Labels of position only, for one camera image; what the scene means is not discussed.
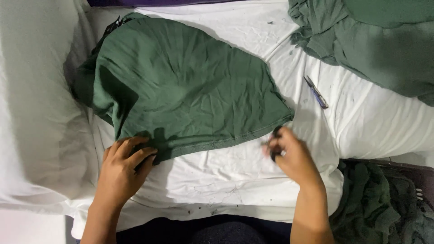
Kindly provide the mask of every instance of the white pillow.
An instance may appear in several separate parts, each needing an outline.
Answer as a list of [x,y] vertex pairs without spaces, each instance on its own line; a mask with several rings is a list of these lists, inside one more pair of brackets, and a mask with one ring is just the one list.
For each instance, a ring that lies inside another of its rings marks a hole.
[[67,214],[66,200],[95,188],[90,126],[64,75],[88,55],[83,44],[93,46],[86,4],[0,0],[2,208]]

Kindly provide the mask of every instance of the pile of green clothes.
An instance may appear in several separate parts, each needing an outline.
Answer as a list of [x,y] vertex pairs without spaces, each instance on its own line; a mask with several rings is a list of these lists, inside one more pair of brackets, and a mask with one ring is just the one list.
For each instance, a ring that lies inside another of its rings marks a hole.
[[338,244],[433,244],[434,212],[419,200],[413,181],[369,162],[338,166],[343,196],[330,225]]
[[289,0],[292,44],[434,106],[433,0]]
[[141,146],[158,149],[155,163],[256,139],[294,116],[260,58],[139,13],[108,26],[72,93],[113,125],[115,140],[150,138]]

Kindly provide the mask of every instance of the left hand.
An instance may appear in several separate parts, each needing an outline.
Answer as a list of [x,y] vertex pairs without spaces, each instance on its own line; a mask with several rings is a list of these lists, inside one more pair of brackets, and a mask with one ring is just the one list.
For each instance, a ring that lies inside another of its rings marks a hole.
[[140,136],[127,137],[116,141],[104,151],[93,203],[110,208],[122,208],[139,190],[152,169],[155,156],[149,157],[137,172],[134,168],[157,150],[147,147],[138,150],[131,157],[129,155],[136,145],[147,141],[147,138]]

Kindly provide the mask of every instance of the purple fabric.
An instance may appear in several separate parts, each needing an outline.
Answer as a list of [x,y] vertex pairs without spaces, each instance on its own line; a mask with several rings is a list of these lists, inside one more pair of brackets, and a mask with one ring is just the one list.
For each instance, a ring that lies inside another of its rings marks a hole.
[[224,3],[242,0],[87,0],[92,7],[107,6],[140,6],[140,7],[163,7],[180,6],[198,3]]

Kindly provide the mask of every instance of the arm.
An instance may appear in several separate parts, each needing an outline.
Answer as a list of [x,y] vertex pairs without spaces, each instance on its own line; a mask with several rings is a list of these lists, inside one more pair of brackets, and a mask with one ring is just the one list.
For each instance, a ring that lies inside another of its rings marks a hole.
[[326,187],[309,150],[287,127],[282,127],[279,135],[280,138],[270,139],[266,153],[269,155],[270,150],[286,151],[284,156],[276,157],[276,164],[300,185],[290,242],[332,244],[334,239],[327,214]]
[[143,185],[155,156],[149,157],[137,172],[134,168],[157,150],[144,148],[131,157],[129,155],[134,146],[147,141],[138,136],[125,138],[104,152],[101,174],[95,198],[88,210],[81,244],[116,243],[116,225],[121,209]]

